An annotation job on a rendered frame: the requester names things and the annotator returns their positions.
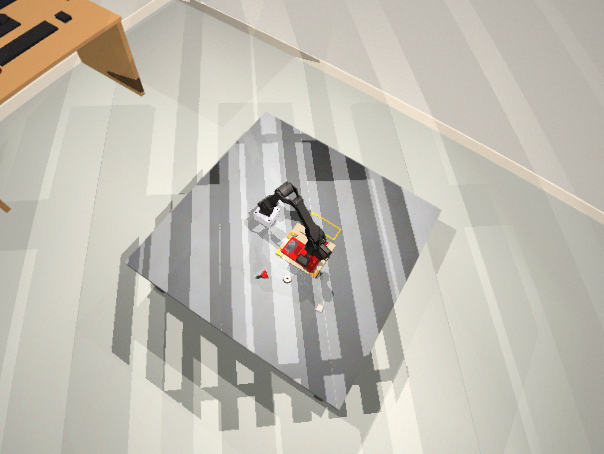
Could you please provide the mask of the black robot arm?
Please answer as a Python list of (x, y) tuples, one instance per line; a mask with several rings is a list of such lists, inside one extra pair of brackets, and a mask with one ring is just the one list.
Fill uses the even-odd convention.
[[(293, 200), (287, 199), (286, 197), (292, 192), (295, 192), (297, 197)], [(319, 261), (326, 260), (332, 254), (332, 251), (324, 244), (324, 242), (327, 241), (326, 236), (320, 226), (314, 223), (304, 204), (303, 198), (298, 194), (297, 188), (287, 181), (275, 189), (274, 193), (274, 195), (268, 195), (257, 203), (260, 208), (259, 213), (270, 217), (274, 208), (280, 204), (278, 200), (291, 205), (295, 208), (305, 227), (307, 246), (315, 250), (311, 256), (315, 256)]]

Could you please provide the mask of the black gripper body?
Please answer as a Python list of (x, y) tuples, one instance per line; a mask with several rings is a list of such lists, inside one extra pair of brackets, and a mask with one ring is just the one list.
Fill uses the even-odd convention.
[[(302, 266), (306, 267), (308, 265), (308, 263), (310, 262), (309, 257), (311, 256), (311, 254), (313, 252), (315, 252), (314, 249), (311, 249), (307, 246), (307, 243), (305, 244), (305, 248), (304, 250), (306, 250), (306, 255), (303, 254), (299, 254), (299, 256), (296, 258), (296, 262), (298, 262), (299, 264), (301, 264)], [(309, 256), (308, 256), (309, 254)], [(308, 257), (307, 257), (308, 256)]]

